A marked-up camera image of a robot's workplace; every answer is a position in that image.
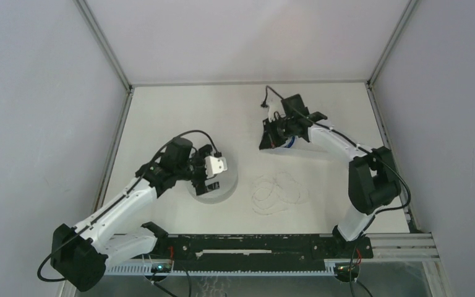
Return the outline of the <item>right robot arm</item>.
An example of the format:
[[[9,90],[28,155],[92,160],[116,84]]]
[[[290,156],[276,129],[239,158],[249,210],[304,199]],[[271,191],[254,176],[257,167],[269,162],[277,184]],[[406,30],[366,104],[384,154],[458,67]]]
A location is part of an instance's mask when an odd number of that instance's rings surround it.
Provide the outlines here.
[[[282,98],[281,107],[263,101],[268,116],[262,121],[260,150],[282,147],[291,139],[302,139],[323,148],[348,169],[348,198],[344,218],[333,229],[333,251],[349,257],[357,239],[370,227],[377,214],[392,211],[391,203],[401,195],[404,182],[396,171],[392,151],[370,148],[333,127],[323,113],[311,113],[299,94]]]

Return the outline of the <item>white cable spool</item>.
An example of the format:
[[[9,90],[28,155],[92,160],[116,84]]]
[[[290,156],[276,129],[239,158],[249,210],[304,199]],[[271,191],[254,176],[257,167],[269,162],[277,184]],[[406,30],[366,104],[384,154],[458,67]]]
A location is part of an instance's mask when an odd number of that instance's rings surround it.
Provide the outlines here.
[[[218,204],[229,199],[235,192],[238,185],[238,165],[236,159],[230,155],[226,158],[228,169],[215,176],[213,179],[206,181],[205,184],[219,182],[220,188],[210,191],[206,194],[197,195],[191,182],[187,183],[188,193],[197,201],[204,204]]]

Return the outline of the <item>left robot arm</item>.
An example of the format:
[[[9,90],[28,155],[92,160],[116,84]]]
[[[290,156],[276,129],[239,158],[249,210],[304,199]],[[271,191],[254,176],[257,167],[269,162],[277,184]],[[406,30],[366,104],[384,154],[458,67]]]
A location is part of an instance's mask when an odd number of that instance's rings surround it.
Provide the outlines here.
[[[131,233],[117,235],[120,226],[179,181],[190,182],[201,195],[219,189],[218,182],[207,181],[227,169],[226,158],[213,142],[197,149],[188,139],[172,138],[135,172],[113,200],[75,225],[58,226],[44,263],[61,274],[61,281],[70,282],[79,291],[88,291],[108,269],[135,256],[163,257],[169,242],[148,223]]]

